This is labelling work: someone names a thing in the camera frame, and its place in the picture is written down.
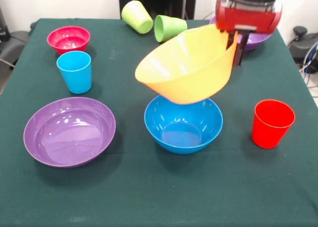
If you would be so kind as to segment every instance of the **red cup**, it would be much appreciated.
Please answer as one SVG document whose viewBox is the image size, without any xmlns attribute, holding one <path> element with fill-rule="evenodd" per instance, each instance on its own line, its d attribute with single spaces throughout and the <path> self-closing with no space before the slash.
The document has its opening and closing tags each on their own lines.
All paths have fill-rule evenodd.
<svg viewBox="0 0 318 227">
<path fill-rule="evenodd" d="M 262 100 L 255 106 L 252 140 L 261 148 L 278 145 L 296 119 L 287 104 L 274 99 Z"/>
</svg>

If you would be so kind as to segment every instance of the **yellow bowl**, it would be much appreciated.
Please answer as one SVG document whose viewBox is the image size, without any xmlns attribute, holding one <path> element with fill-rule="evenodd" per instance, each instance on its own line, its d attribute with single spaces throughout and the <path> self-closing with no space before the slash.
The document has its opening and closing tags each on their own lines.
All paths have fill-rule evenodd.
<svg viewBox="0 0 318 227">
<path fill-rule="evenodd" d="M 229 81 L 237 38 L 215 25 L 189 29 L 150 52 L 137 66 L 136 79 L 177 104 L 201 101 Z"/>
</svg>

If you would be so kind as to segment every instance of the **pink bowl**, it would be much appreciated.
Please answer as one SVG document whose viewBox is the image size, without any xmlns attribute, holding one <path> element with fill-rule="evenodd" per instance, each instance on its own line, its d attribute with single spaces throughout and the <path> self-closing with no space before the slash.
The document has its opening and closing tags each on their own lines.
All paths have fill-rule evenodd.
<svg viewBox="0 0 318 227">
<path fill-rule="evenodd" d="M 90 33 L 85 28 L 76 26 L 60 27 L 47 38 L 49 45 L 60 55 L 71 51 L 85 51 Z"/>
</svg>

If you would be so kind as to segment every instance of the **dark green table cover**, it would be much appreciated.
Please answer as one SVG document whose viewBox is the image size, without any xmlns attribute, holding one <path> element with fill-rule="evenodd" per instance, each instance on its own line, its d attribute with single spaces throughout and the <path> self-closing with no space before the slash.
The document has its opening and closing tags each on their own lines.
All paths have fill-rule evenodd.
<svg viewBox="0 0 318 227">
<path fill-rule="evenodd" d="M 189 21 L 189 27 L 207 21 Z M 91 32 L 93 87 L 117 121 L 107 151 L 83 167 L 56 169 L 25 150 L 31 115 L 73 96 L 56 67 L 47 35 L 65 25 Z M 158 46 L 120 20 L 41 19 L 0 97 L 0 226 L 293 227 L 318 226 L 318 110 L 276 31 L 245 55 L 212 98 L 224 125 L 203 151 L 175 155 L 155 144 L 144 110 L 156 94 L 135 68 Z M 274 150 L 250 138 L 255 104 L 287 102 L 296 122 Z"/>
</svg>

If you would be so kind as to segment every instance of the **purple bowl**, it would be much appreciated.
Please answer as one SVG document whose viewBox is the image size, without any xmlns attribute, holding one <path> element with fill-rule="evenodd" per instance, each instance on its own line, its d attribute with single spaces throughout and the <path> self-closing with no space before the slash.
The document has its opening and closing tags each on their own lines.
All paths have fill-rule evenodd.
<svg viewBox="0 0 318 227">
<path fill-rule="evenodd" d="M 23 139 L 34 159 L 68 168 L 98 157 L 111 143 L 115 130 L 115 117 L 106 105 L 72 97 L 38 110 L 26 124 Z"/>
<path fill-rule="evenodd" d="M 210 20 L 210 24 L 215 23 L 215 17 L 212 17 Z M 245 46 L 245 51 L 254 50 L 256 47 L 258 47 L 260 44 L 262 44 L 264 41 L 266 41 L 268 38 L 270 38 L 272 34 L 257 34 L 257 33 L 251 33 L 247 45 Z M 240 40 L 242 39 L 242 36 L 238 37 L 238 43 L 240 43 Z"/>
</svg>

